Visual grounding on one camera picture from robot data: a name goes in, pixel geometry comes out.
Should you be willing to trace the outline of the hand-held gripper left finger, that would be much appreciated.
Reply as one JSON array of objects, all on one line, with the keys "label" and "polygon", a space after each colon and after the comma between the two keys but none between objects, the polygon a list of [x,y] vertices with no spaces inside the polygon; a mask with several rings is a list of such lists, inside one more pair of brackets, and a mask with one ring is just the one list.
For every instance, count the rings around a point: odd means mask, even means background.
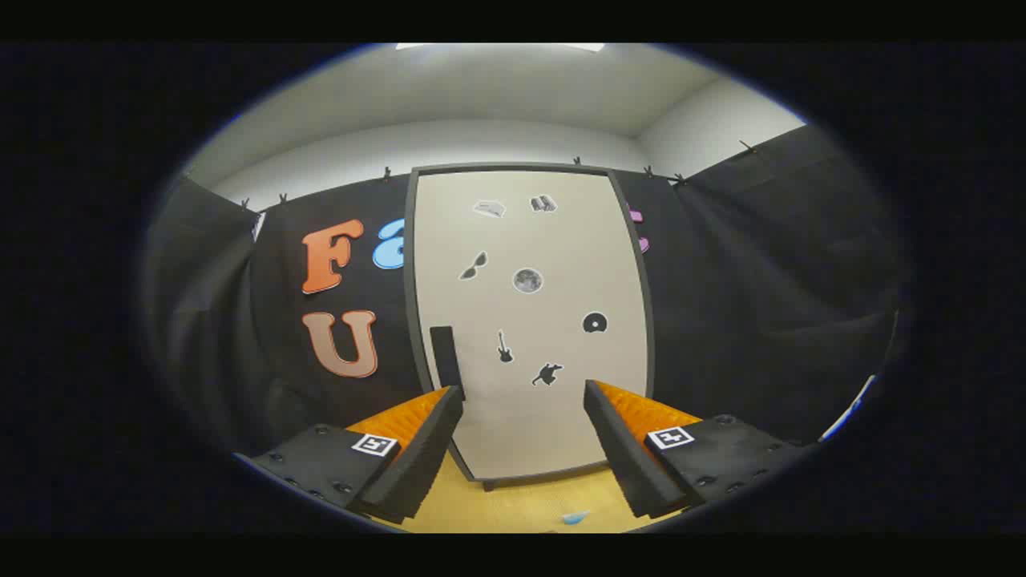
[{"label": "hand-held gripper left finger", "polygon": [[338,514],[402,523],[430,492],[463,413],[462,388],[442,387],[346,427],[314,424],[248,467]]}]

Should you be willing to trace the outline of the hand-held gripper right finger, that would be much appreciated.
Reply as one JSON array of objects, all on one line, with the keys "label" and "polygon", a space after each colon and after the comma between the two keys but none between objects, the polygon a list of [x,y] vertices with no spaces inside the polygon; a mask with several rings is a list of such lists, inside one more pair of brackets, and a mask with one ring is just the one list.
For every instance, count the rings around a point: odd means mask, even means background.
[{"label": "hand-held gripper right finger", "polygon": [[597,380],[586,381],[583,406],[635,516],[739,497],[802,460],[802,446],[733,415],[699,418]]}]

